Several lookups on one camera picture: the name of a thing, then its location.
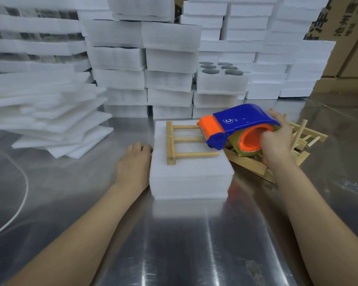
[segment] person's left arm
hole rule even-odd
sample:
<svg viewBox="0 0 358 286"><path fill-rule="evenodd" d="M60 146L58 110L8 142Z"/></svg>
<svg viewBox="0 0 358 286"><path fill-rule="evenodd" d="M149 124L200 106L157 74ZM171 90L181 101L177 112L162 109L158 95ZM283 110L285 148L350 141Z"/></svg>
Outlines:
<svg viewBox="0 0 358 286"><path fill-rule="evenodd" d="M104 197L6 286L90 285L119 221L148 187L151 150L140 143L129 146L117 164L117 181Z"/></svg>

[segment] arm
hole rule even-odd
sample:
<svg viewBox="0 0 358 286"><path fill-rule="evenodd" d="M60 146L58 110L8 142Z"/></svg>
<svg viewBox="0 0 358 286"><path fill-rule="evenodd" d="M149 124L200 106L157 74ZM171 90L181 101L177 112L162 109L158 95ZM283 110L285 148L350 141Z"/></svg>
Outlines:
<svg viewBox="0 0 358 286"><path fill-rule="evenodd" d="M334 213L290 154L292 128L261 134L264 162L276 177L308 273L316 286L358 286L358 237Z"/></svg>
<svg viewBox="0 0 358 286"><path fill-rule="evenodd" d="M129 146L104 197L6 285L89 285L119 221L148 187L150 156L150 146Z"/></svg>

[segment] stainless steel table surface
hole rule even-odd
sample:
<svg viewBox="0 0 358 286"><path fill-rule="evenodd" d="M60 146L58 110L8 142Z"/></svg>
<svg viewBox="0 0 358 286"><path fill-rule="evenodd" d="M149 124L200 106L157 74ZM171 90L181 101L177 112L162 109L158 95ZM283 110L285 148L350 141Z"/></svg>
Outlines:
<svg viewBox="0 0 358 286"><path fill-rule="evenodd" d="M329 135L308 150L302 169L358 236L358 114L319 98L277 102L290 113L305 104L290 119L308 119L308 127ZM114 133L80 160L11 149L18 135L0 131L0 149L29 180L23 211L0 234L0 285L100 199L128 144L153 142L152 120L111 119L109 125ZM276 186L234 169L226 201L154 201L144 192L120 222L93 284L311 285ZM0 154L0 227L24 191L21 175Z"/></svg>

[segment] person's right arm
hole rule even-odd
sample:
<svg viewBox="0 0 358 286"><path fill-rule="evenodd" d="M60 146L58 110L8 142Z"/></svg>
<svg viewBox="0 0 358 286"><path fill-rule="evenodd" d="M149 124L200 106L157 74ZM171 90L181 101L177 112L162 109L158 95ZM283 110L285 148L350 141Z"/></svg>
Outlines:
<svg viewBox="0 0 358 286"><path fill-rule="evenodd" d="M358 237L334 213L291 155L292 128L261 134L264 161L276 177L306 268L316 286L358 286Z"/></svg>

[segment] white cord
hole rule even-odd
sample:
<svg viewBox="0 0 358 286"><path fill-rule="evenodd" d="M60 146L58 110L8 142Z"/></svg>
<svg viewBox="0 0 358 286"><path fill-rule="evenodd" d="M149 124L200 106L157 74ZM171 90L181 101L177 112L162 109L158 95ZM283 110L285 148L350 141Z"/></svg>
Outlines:
<svg viewBox="0 0 358 286"><path fill-rule="evenodd" d="M8 158L8 159L10 160L11 163L14 164L14 166L15 166L15 167L20 171L20 173L24 176L24 178L25 178L25 185L26 185L24 199L23 199L23 201L22 201L22 203L21 203L21 205L20 205L18 211L16 212L16 214L14 214L14 216L12 217L12 219L10 219L4 226L2 226L2 227L0 228L0 233L1 233L2 231L4 231L4 230L14 221L14 219L17 218L17 216L20 214L21 210L23 209L24 204L25 204L25 201L27 200L27 197L28 197L29 182L28 182L28 177L27 177L27 175L25 174L25 172L23 171L23 169L20 168L20 166L19 166L17 163L15 163L15 161L14 161L13 159L11 159L11 157L10 157L9 155L7 155L7 154L6 154L5 152L3 152L1 149L0 149L0 151L2 152L2 154L3 154L6 158Z"/></svg>

